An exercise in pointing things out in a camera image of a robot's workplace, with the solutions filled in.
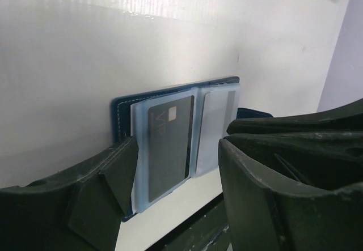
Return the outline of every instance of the credit card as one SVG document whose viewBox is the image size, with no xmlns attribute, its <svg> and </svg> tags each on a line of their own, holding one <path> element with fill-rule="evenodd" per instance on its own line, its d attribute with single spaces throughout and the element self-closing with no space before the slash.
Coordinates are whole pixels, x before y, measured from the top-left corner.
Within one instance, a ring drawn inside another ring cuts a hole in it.
<svg viewBox="0 0 363 251">
<path fill-rule="evenodd" d="M 148 110 L 149 202 L 189 176 L 194 96 Z"/>
</svg>

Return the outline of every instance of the white surface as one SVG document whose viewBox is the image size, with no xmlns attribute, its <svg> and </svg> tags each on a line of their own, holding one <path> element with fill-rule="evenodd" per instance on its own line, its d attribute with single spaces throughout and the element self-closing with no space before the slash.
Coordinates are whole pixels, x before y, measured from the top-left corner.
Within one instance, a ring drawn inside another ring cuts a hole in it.
<svg viewBox="0 0 363 251">
<path fill-rule="evenodd" d="M 0 0 L 0 186 L 109 146 L 109 102 L 130 93 L 236 74 L 241 106 L 316 111 L 347 3 Z M 118 246 L 143 250 L 220 192 L 198 180 L 122 225 Z"/>
<path fill-rule="evenodd" d="M 121 223 L 116 251 L 145 250 L 222 192 L 220 171 L 191 178 L 130 221 Z"/>
</svg>

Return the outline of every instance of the lavender wall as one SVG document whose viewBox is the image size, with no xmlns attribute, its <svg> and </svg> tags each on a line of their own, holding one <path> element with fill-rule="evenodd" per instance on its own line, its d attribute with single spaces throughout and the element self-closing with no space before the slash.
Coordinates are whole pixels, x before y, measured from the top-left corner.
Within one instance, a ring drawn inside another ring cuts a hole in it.
<svg viewBox="0 0 363 251">
<path fill-rule="evenodd" d="M 318 111 L 363 98 L 363 0 L 350 0 Z"/>
</svg>

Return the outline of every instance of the card chip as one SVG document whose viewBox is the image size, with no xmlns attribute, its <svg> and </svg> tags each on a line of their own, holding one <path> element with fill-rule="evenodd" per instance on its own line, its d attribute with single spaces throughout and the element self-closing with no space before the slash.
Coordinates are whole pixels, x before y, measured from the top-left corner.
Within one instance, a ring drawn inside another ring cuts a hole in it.
<svg viewBox="0 0 363 251">
<path fill-rule="evenodd" d="M 169 121 L 173 121 L 176 119 L 176 107 L 172 107 L 169 109 Z"/>
</svg>

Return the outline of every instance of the wallet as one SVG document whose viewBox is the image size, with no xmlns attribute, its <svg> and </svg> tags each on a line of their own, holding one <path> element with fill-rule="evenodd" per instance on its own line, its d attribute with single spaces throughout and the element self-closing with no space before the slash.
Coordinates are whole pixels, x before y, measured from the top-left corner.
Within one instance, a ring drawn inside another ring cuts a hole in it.
<svg viewBox="0 0 363 251">
<path fill-rule="evenodd" d="M 218 167 L 218 141 L 236 117 L 271 117 L 238 109 L 237 76 L 116 98 L 114 142 L 135 136 L 139 146 L 127 221 L 191 177 Z"/>
</svg>

